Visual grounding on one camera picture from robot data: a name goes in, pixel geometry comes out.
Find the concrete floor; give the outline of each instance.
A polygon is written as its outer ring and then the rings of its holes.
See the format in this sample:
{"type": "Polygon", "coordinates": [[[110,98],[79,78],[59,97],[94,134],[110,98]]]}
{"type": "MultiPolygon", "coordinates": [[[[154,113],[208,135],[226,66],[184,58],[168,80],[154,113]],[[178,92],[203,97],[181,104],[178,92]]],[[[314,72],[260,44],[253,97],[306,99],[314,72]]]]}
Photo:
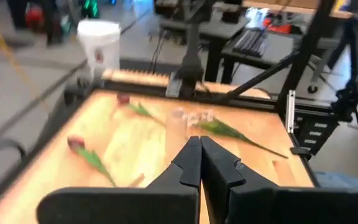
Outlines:
{"type": "MultiPolygon", "coordinates": [[[[151,29],[156,28],[157,19],[152,14],[150,0],[124,1],[124,3],[119,3],[114,7],[103,6],[102,15],[103,19],[119,22],[122,29],[135,22],[126,33],[121,35],[121,57],[146,61],[151,59],[157,45],[157,39],[149,42],[148,33],[151,29]]],[[[25,72],[37,85],[39,92],[43,92],[51,85],[56,84],[59,79],[67,75],[70,70],[85,59],[82,48],[75,41],[67,42],[61,47],[47,49],[44,37],[28,33],[15,33],[4,1],[0,2],[0,29],[3,30],[6,37],[30,40],[34,43],[30,47],[16,50],[15,56],[25,72]]],[[[278,54],[280,47],[289,48],[290,46],[278,46],[278,54]]],[[[166,42],[158,60],[159,62],[180,63],[184,53],[184,47],[166,42]]],[[[201,53],[204,65],[207,55],[207,52],[201,53]]],[[[324,75],[329,85],[319,80],[319,92],[314,95],[310,95],[306,90],[311,78],[311,70],[307,69],[296,90],[297,95],[312,98],[314,99],[312,103],[317,104],[327,104],[328,101],[335,100],[335,90],[342,88],[349,78],[349,59],[346,56],[346,54],[343,55],[332,75],[324,75]]],[[[242,65],[234,77],[233,84],[244,83],[259,72],[260,70],[256,68],[242,65]]],[[[288,70],[281,71],[259,84],[258,87],[262,87],[271,93],[278,93],[287,72],[288,70]]],[[[87,73],[87,68],[81,68],[73,74],[72,78],[87,73]]],[[[56,102],[63,87],[64,83],[47,97],[49,105],[56,102]]],[[[0,127],[33,100],[35,100],[35,96],[21,82],[20,77],[16,75],[6,57],[0,52],[0,127]]],[[[29,150],[47,116],[48,111],[43,110],[38,105],[19,122],[13,124],[11,128],[0,133],[0,138],[16,139],[29,150]]],[[[0,154],[0,179],[17,162],[17,155],[11,152],[2,152],[0,154]]],[[[358,131],[348,128],[347,124],[341,124],[321,152],[312,158],[310,163],[314,170],[336,171],[358,177],[358,131]]]]}

